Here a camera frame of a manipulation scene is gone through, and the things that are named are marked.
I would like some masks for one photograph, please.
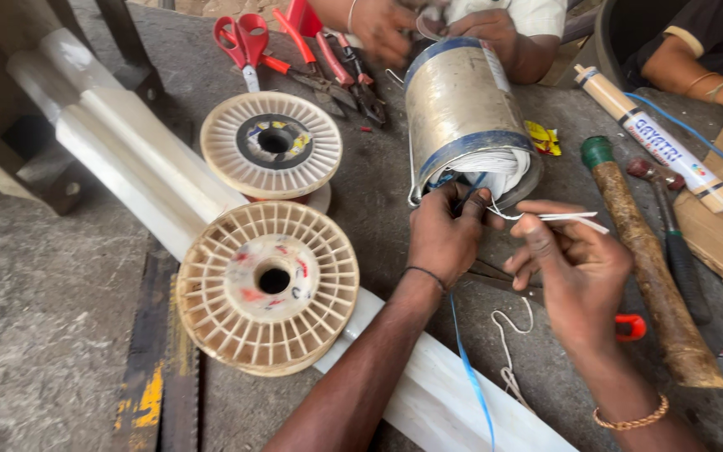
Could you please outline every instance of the sleeve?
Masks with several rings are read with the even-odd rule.
[[[507,6],[515,29],[523,36],[562,37],[565,30],[567,0],[512,0]]]
[[[685,41],[697,58],[703,56],[723,41],[723,0],[691,0],[663,31],[664,38],[671,35]]]

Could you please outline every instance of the hammer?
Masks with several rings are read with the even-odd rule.
[[[679,231],[677,217],[674,215],[674,209],[671,201],[668,199],[666,185],[671,190],[682,188],[685,184],[683,180],[680,184],[676,178],[667,184],[667,180],[662,174],[662,167],[659,167],[646,159],[635,157],[629,160],[627,165],[627,174],[636,178],[645,180],[651,184],[651,190],[655,194],[657,206],[660,210],[660,216],[663,217],[665,226],[665,249],[668,261],[668,269],[677,283],[679,294],[682,295],[688,312],[691,313],[693,322],[697,325],[707,325],[713,320],[710,308],[702,294],[702,288],[697,275],[697,268],[693,264],[693,256],[688,244]]]
[[[591,137],[582,143],[581,151],[582,162],[596,181],[618,237],[635,257],[635,280],[668,372],[680,386],[723,388],[716,357],[688,314],[666,267],[660,242],[640,214],[613,158],[612,145],[605,137]]]

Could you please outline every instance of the white shirt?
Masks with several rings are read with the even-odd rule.
[[[567,6],[566,0],[451,0],[444,18],[450,25],[471,13],[501,8],[507,10],[519,34],[561,38]]]

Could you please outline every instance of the candy wrapper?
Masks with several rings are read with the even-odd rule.
[[[537,122],[525,121],[528,134],[532,137],[537,152],[548,155],[562,155],[556,128],[545,128]]]

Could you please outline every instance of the hand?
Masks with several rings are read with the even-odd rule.
[[[400,30],[417,30],[417,15],[394,0],[356,0],[350,27],[365,53],[384,66],[403,67],[410,42]]]
[[[501,8],[464,16],[448,26],[446,35],[472,36],[488,41],[507,71],[517,58],[518,34],[515,23],[507,11]]]
[[[615,314],[632,270],[629,250],[609,234],[578,221],[549,226],[534,213],[585,211],[553,201],[521,201],[523,217],[512,235],[526,246],[504,262],[515,272],[513,287],[523,290],[531,274],[542,271],[546,309],[554,334],[569,354],[601,352],[615,345]]]
[[[476,260],[482,222],[495,229],[505,225],[503,218],[486,209],[492,202],[488,188],[473,192],[461,209],[462,216],[454,219],[451,201],[463,199],[469,189],[458,182],[445,183],[424,196],[420,207],[409,217],[407,265],[434,273],[446,289]]]

